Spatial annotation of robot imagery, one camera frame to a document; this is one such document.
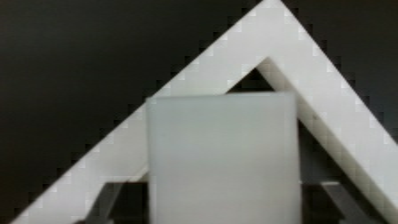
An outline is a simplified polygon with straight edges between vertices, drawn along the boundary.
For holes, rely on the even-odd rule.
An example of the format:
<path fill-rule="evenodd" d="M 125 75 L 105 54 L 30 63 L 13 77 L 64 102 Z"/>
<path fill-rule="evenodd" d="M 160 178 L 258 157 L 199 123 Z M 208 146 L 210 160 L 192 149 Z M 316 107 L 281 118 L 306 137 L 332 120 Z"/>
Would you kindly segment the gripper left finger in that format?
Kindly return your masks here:
<path fill-rule="evenodd" d="M 109 182 L 85 218 L 75 224 L 149 224 L 146 182 Z"/>

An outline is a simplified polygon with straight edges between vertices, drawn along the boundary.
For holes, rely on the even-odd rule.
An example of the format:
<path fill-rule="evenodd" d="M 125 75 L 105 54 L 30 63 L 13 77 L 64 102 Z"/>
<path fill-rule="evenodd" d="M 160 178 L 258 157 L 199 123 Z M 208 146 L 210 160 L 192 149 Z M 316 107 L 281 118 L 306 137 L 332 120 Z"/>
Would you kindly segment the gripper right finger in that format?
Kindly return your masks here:
<path fill-rule="evenodd" d="M 302 224 L 380 224 L 340 182 L 302 185 Z"/>

